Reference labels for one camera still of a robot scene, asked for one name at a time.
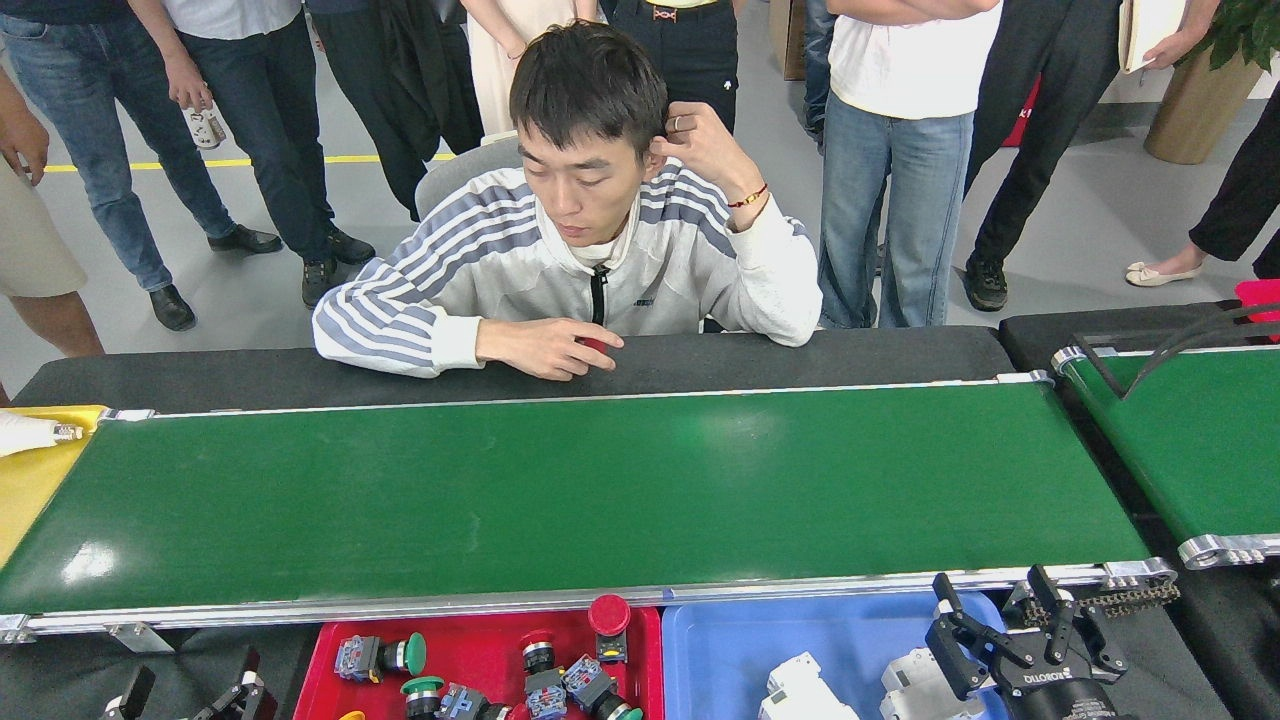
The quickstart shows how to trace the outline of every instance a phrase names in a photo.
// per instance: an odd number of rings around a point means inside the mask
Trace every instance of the hand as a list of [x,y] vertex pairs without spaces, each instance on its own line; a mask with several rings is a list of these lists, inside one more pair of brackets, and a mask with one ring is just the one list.
[[49,131],[35,115],[23,111],[4,126],[0,152],[19,178],[27,179],[29,173],[31,186],[36,187],[45,177],[45,165],[49,164]]
[[205,85],[200,68],[189,55],[166,58],[164,64],[169,76],[169,100],[186,110],[209,110],[214,106],[214,94]]
[[1161,70],[1180,60],[1192,47],[1196,47],[1202,37],[1204,33],[1180,29],[1157,42],[1142,59],[1151,60],[1151,64],[1147,65],[1148,69]]
[[596,325],[568,318],[507,323],[480,320],[476,332],[476,360],[498,360],[545,380],[571,380],[588,369],[613,370],[608,355],[593,350],[579,338],[591,338],[611,347],[622,347],[622,338]]
[[649,151],[680,159],[721,188],[730,202],[742,200],[764,184],[755,161],[705,102],[672,102],[667,108],[667,137],[653,138]]

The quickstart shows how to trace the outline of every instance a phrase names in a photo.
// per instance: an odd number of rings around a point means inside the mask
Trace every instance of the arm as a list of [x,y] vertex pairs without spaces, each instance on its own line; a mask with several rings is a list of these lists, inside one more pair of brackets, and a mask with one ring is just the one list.
[[827,0],[827,12],[878,26],[959,20],[984,13],[1000,0]]
[[209,91],[200,68],[178,38],[178,31],[161,0],[129,0],[129,6],[164,58],[164,72],[169,76],[169,100],[196,110],[212,108],[214,94]]
[[[684,161],[696,176],[687,182],[714,184],[731,205],[764,186],[755,161],[701,102],[672,102],[667,137],[655,137],[649,150]],[[818,322],[822,292],[818,261],[804,228],[782,215],[768,191],[746,205],[717,211],[726,215],[723,225],[736,266],[712,277],[704,306],[730,329],[762,333],[787,346],[808,342]],[[700,232],[704,237],[723,234],[719,224],[708,218]],[[723,252],[712,242],[701,242],[698,255],[712,266],[728,268]]]
[[1147,67],[1153,70],[1167,68],[1180,60],[1192,47],[1196,47],[1208,32],[1208,24],[1213,19],[1213,13],[1217,12],[1217,5],[1219,0],[1192,0],[1190,8],[1187,9],[1187,17],[1183,18],[1183,27],[1157,42],[1142,56],[1143,60],[1151,60]]
[[[557,380],[591,366],[612,370],[612,359],[577,342],[588,337],[622,347],[622,338],[599,325],[567,318],[508,323],[474,314],[474,301],[442,305],[447,290],[451,297],[476,295],[475,264],[486,243],[503,241],[490,232],[492,223],[456,222],[458,204],[475,204],[481,219],[500,211],[484,206],[486,190],[493,188],[475,186],[470,195],[456,196],[447,217],[428,215],[389,260],[375,258],[355,281],[330,291],[311,316],[316,351],[329,360],[419,378],[481,368],[488,360]],[[490,201],[509,205],[509,200]]]
[[32,187],[40,184],[49,163],[49,131],[31,114],[4,68],[0,68],[0,152],[18,177],[31,173]]
[[516,60],[525,54],[529,38],[511,24],[511,18],[502,12],[498,0],[462,0],[462,6],[498,42],[508,59]]
[[573,0],[573,17],[594,23],[600,17],[600,3],[598,0]]

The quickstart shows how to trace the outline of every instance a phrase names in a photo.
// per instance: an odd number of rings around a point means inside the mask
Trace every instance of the white flat shoe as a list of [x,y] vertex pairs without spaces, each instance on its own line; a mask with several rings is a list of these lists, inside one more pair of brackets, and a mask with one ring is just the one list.
[[1204,265],[1199,265],[1187,270],[1185,273],[1171,273],[1164,275],[1148,268],[1146,263],[1134,263],[1133,265],[1125,268],[1124,281],[1137,287],[1160,287],[1174,281],[1189,281],[1198,275],[1203,269]]

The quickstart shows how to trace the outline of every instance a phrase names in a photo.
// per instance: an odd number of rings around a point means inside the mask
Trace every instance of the white jacket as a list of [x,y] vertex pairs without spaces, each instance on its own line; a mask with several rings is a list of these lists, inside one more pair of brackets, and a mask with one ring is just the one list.
[[[727,329],[800,346],[822,292],[804,227],[773,199],[751,228],[727,229],[724,195],[669,160],[636,196],[607,261],[603,325],[620,336]],[[330,359],[433,378],[480,368],[481,318],[591,320],[595,274],[564,245],[521,169],[485,173],[445,199],[390,259],[371,260],[312,315]]]

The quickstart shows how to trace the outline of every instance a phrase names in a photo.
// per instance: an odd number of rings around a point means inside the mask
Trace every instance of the green conveyor belt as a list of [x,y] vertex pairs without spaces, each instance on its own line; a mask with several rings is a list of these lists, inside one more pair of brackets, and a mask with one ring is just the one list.
[[[1147,356],[1102,361],[1128,384]],[[1184,352],[1123,401],[1088,360],[1062,370],[1178,542],[1280,533],[1280,351]]]
[[1042,383],[105,423],[0,614],[1148,557]]

